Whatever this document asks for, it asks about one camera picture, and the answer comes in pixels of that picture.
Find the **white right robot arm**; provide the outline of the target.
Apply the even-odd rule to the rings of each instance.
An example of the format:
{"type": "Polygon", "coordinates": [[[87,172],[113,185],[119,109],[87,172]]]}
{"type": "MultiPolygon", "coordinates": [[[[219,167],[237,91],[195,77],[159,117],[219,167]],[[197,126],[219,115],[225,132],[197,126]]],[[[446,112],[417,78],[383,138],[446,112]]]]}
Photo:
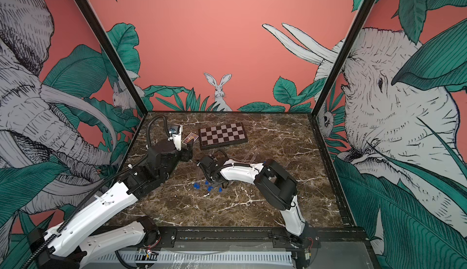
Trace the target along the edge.
{"type": "Polygon", "coordinates": [[[299,248],[314,245],[312,229],[299,207],[297,181],[275,160],[263,163],[241,163],[223,157],[204,156],[197,166],[212,184],[238,181],[255,185],[265,200],[283,217],[289,242],[299,248]]]}

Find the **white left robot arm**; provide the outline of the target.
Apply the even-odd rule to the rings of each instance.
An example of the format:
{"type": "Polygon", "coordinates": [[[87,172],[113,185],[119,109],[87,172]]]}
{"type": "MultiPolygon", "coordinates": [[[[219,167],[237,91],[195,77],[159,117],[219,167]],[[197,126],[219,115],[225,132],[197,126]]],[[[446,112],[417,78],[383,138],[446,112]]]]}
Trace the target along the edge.
{"type": "Polygon", "coordinates": [[[147,253],[152,253],[162,241],[162,234],[149,216],[105,233],[95,232],[113,216],[160,187],[178,162],[188,162],[192,157],[193,142],[182,147],[181,139],[175,136],[149,147],[147,161],[119,174],[106,193],[92,203],[80,204],[60,225],[32,231],[27,237],[32,254],[22,267],[82,269],[102,256],[133,245],[141,245],[147,253]]]}

